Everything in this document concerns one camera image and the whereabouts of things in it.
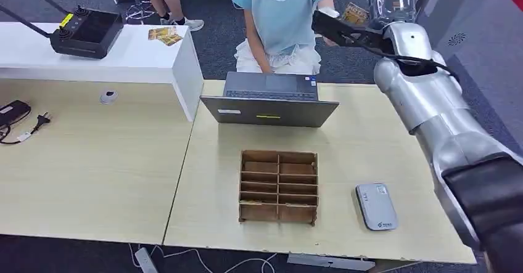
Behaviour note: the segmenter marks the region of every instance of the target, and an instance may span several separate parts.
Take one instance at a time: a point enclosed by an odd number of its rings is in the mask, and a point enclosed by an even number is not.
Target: sneaker
[[[163,19],[160,17],[160,24],[161,25],[172,25],[173,22],[170,19]]]
[[[169,19],[163,19],[160,17],[160,24],[161,25],[172,25],[174,24],[173,16],[171,15],[171,12],[169,12]]]
[[[185,17],[185,24],[189,27],[189,31],[199,31],[204,27],[204,21],[201,19],[190,20]]]

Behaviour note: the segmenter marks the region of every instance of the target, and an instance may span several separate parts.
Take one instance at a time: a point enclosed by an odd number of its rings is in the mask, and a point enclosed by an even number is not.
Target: white skirt
[[[261,73],[258,62],[250,50],[247,39],[236,47],[236,71]],[[295,46],[290,55],[269,55],[269,64],[277,74],[316,75],[319,73],[321,57],[313,46]]]

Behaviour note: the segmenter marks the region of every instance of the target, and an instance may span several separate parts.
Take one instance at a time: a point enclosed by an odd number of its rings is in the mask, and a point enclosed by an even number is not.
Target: laptop
[[[219,123],[318,128],[338,102],[318,100],[315,76],[229,72],[223,96],[200,96]]]

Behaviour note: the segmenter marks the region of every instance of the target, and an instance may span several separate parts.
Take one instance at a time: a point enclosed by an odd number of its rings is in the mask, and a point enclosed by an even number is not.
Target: desk
[[[57,23],[36,23],[53,32]],[[170,84],[189,121],[194,119],[204,79],[191,32],[172,46],[147,39],[150,25],[124,25],[107,56],[87,59],[52,50],[49,39],[19,22],[0,22],[0,78]]]
[[[118,91],[100,104],[106,89]],[[0,79],[33,111],[0,146],[0,233],[160,244],[192,123],[170,84]]]
[[[221,95],[223,85],[205,81],[203,95]],[[418,142],[386,96],[372,85],[318,87],[321,100],[340,102],[319,129],[217,124],[200,104],[164,245],[476,263],[434,195]],[[314,227],[238,222],[240,151],[247,149],[318,153]],[[365,228],[354,188],[370,182],[389,187],[398,229]]]

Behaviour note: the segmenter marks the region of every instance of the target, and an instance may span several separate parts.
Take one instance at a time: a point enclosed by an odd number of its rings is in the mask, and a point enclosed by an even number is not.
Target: laptop keyboard
[[[314,93],[301,92],[261,92],[228,90],[226,97],[242,99],[285,99],[285,100],[316,100]]]

